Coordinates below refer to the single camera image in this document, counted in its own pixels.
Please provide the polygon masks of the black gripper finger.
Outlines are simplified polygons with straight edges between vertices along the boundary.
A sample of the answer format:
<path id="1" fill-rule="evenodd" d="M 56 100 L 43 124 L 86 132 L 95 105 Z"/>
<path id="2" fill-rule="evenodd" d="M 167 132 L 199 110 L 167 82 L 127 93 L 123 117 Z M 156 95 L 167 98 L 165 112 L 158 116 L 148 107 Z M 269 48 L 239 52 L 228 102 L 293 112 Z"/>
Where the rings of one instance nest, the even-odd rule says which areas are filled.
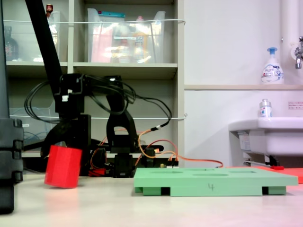
<path id="1" fill-rule="evenodd" d="M 50 153 L 50 148 L 52 145 L 55 145 L 59 142 L 65 142 L 66 145 L 70 143 L 73 136 L 73 120 L 64 119 L 56 124 L 47 134 L 42 146 L 40 155 L 42 158 L 45 158 Z"/>
<path id="2" fill-rule="evenodd" d="M 90 151 L 91 146 L 91 116 L 82 114 L 71 121 L 66 140 L 67 147 Z"/>

